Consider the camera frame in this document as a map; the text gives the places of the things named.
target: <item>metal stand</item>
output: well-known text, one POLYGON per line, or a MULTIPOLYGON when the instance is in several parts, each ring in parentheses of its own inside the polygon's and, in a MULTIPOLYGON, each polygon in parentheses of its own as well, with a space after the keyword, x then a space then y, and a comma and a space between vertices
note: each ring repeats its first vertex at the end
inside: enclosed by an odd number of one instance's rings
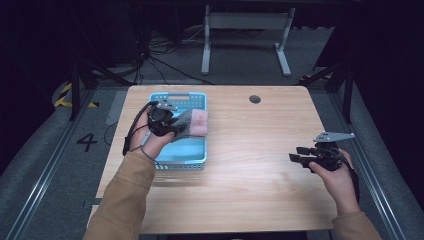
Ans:
POLYGON ((227 13, 211 12, 210 6, 206 6, 205 12, 205 47, 203 49, 202 70, 203 75, 209 74, 211 56, 210 29, 271 29, 282 30, 282 38, 275 43, 275 51, 280 61, 284 76, 290 76, 290 68, 284 55, 284 46, 290 32, 290 26, 294 18, 295 8, 288 13, 227 13))

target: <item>blue tray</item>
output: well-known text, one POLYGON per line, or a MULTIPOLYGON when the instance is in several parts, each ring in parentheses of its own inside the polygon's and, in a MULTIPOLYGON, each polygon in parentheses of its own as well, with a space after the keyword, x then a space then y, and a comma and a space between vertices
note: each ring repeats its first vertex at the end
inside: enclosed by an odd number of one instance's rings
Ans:
MULTIPOLYGON (((178 117, 189 109, 207 110, 206 94, 201 92, 154 92, 150 101, 166 99, 177 107, 178 117)), ((157 170, 202 170, 207 157, 206 138, 186 138, 167 144, 156 161, 157 170)))

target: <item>black strap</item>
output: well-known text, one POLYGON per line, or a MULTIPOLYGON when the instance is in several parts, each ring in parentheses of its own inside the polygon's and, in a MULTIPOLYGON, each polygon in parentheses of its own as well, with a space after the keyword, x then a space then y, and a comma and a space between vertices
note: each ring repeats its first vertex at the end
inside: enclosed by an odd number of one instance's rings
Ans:
POLYGON ((137 116, 134 119, 134 122, 132 123, 130 130, 128 131, 127 136, 125 137, 125 142, 124 142, 124 148, 122 149, 122 155, 126 155, 128 150, 130 149, 131 146, 131 138, 134 134, 134 128, 137 125, 138 120, 140 119, 141 115, 144 113, 144 111, 146 111, 147 107, 152 106, 157 104, 158 101, 152 101, 152 102, 148 102, 141 110, 140 112, 138 112, 137 116))

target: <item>beige jacket sleeve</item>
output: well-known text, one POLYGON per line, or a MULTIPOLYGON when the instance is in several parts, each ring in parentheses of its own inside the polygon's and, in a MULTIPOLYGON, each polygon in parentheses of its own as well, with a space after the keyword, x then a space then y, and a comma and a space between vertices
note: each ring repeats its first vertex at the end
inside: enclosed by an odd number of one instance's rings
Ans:
POLYGON ((343 214, 333 219, 334 231, 339 240, 381 239, 364 212, 343 214))
POLYGON ((84 239, 138 239, 146 213, 146 196, 155 176, 150 159, 128 152, 107 185, 84 239))

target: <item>yellow tape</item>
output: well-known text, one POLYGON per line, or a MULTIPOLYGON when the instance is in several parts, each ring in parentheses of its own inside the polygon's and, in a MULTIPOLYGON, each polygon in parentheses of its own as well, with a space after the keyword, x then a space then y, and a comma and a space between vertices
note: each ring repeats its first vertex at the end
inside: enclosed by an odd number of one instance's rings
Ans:
MULTIPOLYGON (((71 82, 68 82, 68 84, 65 85, 57 101, 54 103, 55 107, 72 107, 72 102, 65 102, 65 97, 68 94, 71 87, 72 87, 71 82)), ((90 104, 88 104, 88 107, 99 107, 99 105, 100 103, 98 102, 91 102, 90 104)))

